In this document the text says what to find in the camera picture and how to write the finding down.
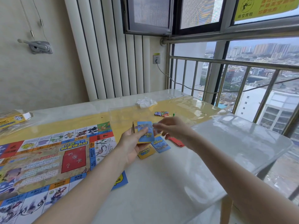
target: glossy tabletop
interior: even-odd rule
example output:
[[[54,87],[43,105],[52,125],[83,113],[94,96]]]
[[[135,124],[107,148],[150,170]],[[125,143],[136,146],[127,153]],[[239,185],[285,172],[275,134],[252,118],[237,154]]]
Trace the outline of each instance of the glossy tabletop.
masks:
[[[182,117],[195,131],[254,174],[293,147],[290,139],[276,132],[173,89],[33,111],[31,129],[106,113],[101,118],[109,116],[118,139],[120,132],[130,127],[124,123],[131,119],[111,119],[113,112],[117,112],[114,108],[132,106],[145,96],[158,101],[157,107],[149,109],[151,112],[168,107],[171,110],[165,111]],[[226,195],[198,155],[186,147],[167,143],[170,150],[144,160],[137,158],[126,169],[129,183],[110,193],[93,223],[187,223]]]

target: wire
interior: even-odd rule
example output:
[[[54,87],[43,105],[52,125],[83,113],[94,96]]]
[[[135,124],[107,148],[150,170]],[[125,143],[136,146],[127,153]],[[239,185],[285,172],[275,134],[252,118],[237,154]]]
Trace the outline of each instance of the wire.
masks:
[[[25,17],[26,17],[27,23],[28,23],[28,26],[29,26],[29,29],[30,29],[30,33],[31,33],[31,35],[32,35],[32,37],[33,37],[33,40],[35,40],[35,38],[34,38],[34,35],[33,35],[33,31],[32,31],[32,28],[31,28],[31,25],[30,25],[30,22],[29,22],[28,16],[27,16],[27,14],[26,14],[26,11],[25,11],[25,8],[24,8],[24,5],[23,5],[23,2],[22,2],[22,0],[20,0],[20,3],[21,3],[21,6],[22,6],[22,8],[23,8],[23,11],[24,11],[24,14],[25,14]]]
[[[196,91],[200,91],[200,92],[204,92],[204,93],[210,93],[210,94],[219,93],[219,91],[218,91],[218,92],[211,93],[211,92],[207,92],[207,91],[205,91],[205,90],[192,89],[192,88],[189,88],[189,87],[187,87],[187,86],[185,86],[185,85],[183,85],[183,84],[181,84],[181,83],[175,82],[172,78],[170,78],[170,79],[171,79],[171,81],[173,81],[174,83],[176,83],[176,84],[180,84],[180,85],[182,85],[182,86],[184,86],[184,87],[186,87],[186,88],[188,88],[188,89],[190,89],[190,90],[196,90]],[[276,83],[274,83],[274,84],[279,84],[279,83],[289,82],[289,81],[293,81],[293,80],[296,80],[296,79],[299,79],[299,77],[297,77],[297,78],[293,78],[293,79],[284,80],[284,81],[280,81],[280,82],[276,82]],[[265,86],[268,86],[268,85],[269,85],[269,84],[267,84],[267,85],[263,85],[263,86],[254,87],[254,88],[249,89],[249,90],[243,90],[242,92],[247,92],[247,91],[250,91],[250,90],[255,90],[255,89],[262,88],[262,87],[265,87]],[[225,91],[225,92],[226,92],[226,93],[238,93],[239,91]]]
[[[35,6],[35,9],[36,9],[36,11],[37,11],[37,14],[38,14],[38,17],[39,17],[39,22],[40,22],[40,25],[41,25],[41,27],[42,27],[42,30],[43,30],[44,37],[45,37],[46,41],[48,41],[48,40],[47,40],[47,37],[46,37],[46,35],[45,35],[45,31],[44,31],[44,24],[43,24],[43,20],[40,18],[39,11],[37,10],[37,7],[36,7],[36,4],[35,4],[35,1],[34,1],[34,0],[32,0],[32,1],[33,1],[33,4],[34,4],[34,6]]]

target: forearm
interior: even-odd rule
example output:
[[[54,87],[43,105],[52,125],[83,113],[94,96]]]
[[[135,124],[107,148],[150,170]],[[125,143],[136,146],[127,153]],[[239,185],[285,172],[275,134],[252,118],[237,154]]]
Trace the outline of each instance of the forearm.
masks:
[[[262,180],[199,135],[188,138],[190,149],[204,161],[251,223],[299,223],[298,208]]]
[[[34,224],[90,223],[126,165],[117,147]]]

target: warning sign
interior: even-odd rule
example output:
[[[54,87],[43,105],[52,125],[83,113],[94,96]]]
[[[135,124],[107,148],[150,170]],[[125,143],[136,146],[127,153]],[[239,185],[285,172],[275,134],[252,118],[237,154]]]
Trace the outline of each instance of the warning sign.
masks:
[[[294,10],[299,0],[239,0],[235,21]]]

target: crumpled white paper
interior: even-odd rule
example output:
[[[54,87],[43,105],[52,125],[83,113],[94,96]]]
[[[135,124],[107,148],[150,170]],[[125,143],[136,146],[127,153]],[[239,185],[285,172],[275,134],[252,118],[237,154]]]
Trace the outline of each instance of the crumpled white paper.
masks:
[[[137,104],[139,104],[140,108],[147,108],[147,107],[150,107],[150,106],[153,106],[153,105],[157,105],[157,102],[150,99],[150,98],[143,98],[143,99],[138,99],[136,101]]]

